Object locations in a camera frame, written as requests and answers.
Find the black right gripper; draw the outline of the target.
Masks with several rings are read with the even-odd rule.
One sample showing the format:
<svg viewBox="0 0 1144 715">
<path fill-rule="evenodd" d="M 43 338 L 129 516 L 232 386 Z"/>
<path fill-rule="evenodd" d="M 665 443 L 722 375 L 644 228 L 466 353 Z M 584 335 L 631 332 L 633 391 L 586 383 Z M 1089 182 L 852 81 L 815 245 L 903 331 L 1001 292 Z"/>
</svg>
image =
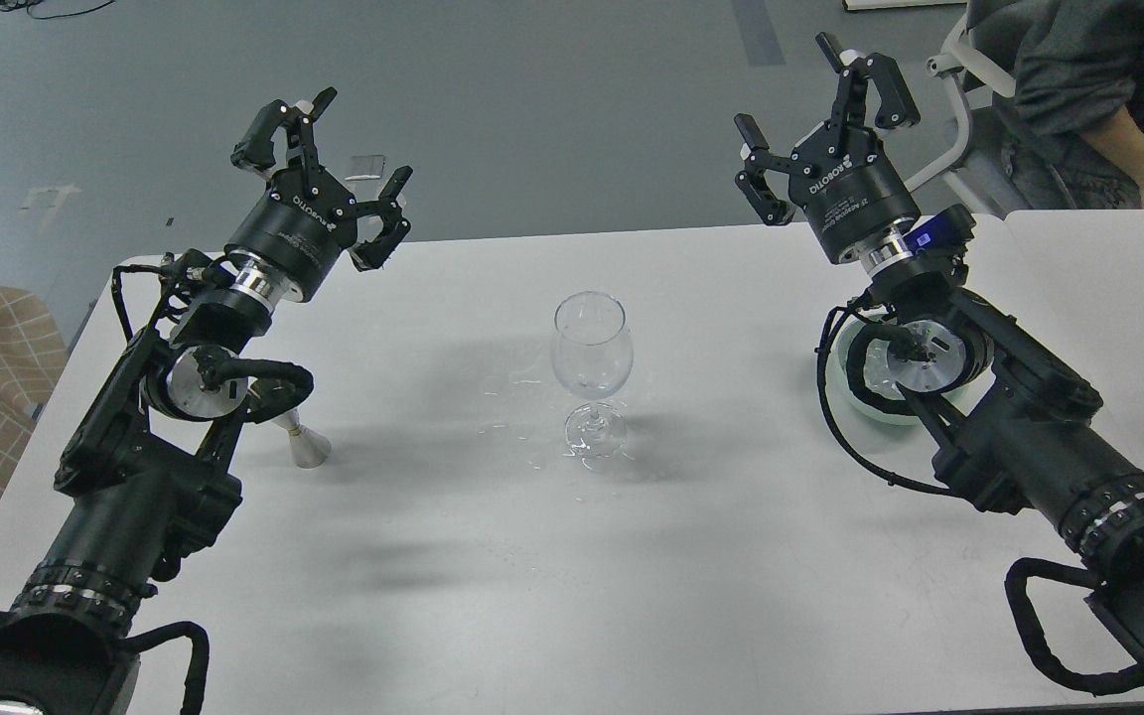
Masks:
<svg viewBox="0 0 1144 715">
<path fill-rule="evenodd" d="M 815 35 L 823 57 L 839 73 L 829 118 L 791 149 L 773 154 L 757 119 L 737 113 L 734 125 L 748 154 L 734 185 L 766 225 L 786 225 L 797 208 L 832 264 L 853 262 L 861 241 L 905 230 L 921 217 L 917 202 L 884 154 L 885 135 L 921 122 L 916 100 L 896 59 L 840 46 L 829 32 Z M 789 175 L 788 198 L 768 185 L 768 172 Z"/>
</svg>

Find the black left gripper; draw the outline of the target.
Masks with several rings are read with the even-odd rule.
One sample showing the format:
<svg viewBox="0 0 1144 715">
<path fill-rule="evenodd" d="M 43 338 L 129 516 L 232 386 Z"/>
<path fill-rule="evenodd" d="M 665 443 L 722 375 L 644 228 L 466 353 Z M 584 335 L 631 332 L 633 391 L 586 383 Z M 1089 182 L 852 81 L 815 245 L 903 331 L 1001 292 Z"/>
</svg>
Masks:
<svg viewBox="0 0 1144 715">
<path fill-rule="evenodd" d="M 336 96 L 335 87 L 326 87 L 313 100 L 294 105 L 271 101 L 259 109 L 230 154 L 232 167 L 267 178 L 269 186 L 237 227 L 225 252 L 244 251 L 271 262 L 295 285 L 291 302 L 313 299 L 342 252 L 353 259 L 357 271 L 378 270 L 410 232 L 410 220 L 398 200 L 413 176 L 410 166 L 395 169 L 376 199 L 353 207 L 349 207 L 353 194 L 321 167 L 313 127 Z M 273 175 L 275 137 L 280 130 L 289 168 Z M 348 219 L 337 215 L 344 209 Z M 359 240 L 356 220 L 370 217 L 380 221 L 381 230 L 372 239 Z"/>
</svg>

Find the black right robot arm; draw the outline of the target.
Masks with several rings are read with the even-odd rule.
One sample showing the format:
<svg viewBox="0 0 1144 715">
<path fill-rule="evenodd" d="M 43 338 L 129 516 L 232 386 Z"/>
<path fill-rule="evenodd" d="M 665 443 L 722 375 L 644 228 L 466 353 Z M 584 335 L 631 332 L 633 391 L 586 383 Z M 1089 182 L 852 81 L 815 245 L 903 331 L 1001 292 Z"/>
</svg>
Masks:
<svg viewBox="0 0 1144 715">
<path fill-rule="evenodd" d="M 1089 696 L 1144 689 L 1144 472 L 1093 430 L 1101 394 L 1012 316 L 966 288 L 975 220 L 963 207 L 923 219 L 885 157 L 881 132 L 919 121 L 890 56 L 816 43 L 839 76 L 831 116 L 781 157 L 749 114 L 734 124 L 746 148 L 739 186 L 768 225 L 803 213 L 832 263 L 857 262 L 869 286 L 831 309 L 816 348 L 823 420 L 832 416 L 827 363 L 839 329 L 859 321 L 844 357 L 850 392 L 887 415 L 917 418 L 936 442 L 934 485 L 869 461 L 863 467 L 912 492 L 966 500 L 982 513 L 1034 508 L 1080 566 L 1020 558 L 1004 575 L 1014 626 L 1036 670 Z M 1118 672 L 1070 670 L 1046 642 L 1027 583 L 1086 590 L 1086 604 L 1133 657 Z"/>
</svg>

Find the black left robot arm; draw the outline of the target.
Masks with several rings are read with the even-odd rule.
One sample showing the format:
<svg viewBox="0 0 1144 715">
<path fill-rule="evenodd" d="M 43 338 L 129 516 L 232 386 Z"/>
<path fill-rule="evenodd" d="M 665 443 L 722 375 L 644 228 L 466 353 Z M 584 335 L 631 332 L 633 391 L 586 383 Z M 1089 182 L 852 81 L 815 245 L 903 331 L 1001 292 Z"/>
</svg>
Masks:
<svg viewBox="0 0 1144 715">
<path fill-rule="evenodd" d="M 132 621 L 241 505 L 228 467 L 244 427 L 287 421 L 313 392 L 296 363 L 243 350 L 278 304 L 309 302 L 337 259 L 376 270 L 410 232 L 410 167 L 362 201 L 323 166 L 315 126 L 335 98 L 327 87 L 259 109 L 230 160 L 267 186 L 219 257 L 191 249 L 112 271 L 127 344 L 61 453 L 67 521 L 0 611 L 0 714 L 122 714 L 141 656 L 170 639 L 191 648 L 178 710 L 202 712 L 208 633 L 181 621 L 132 635 Z"/>
</svg>

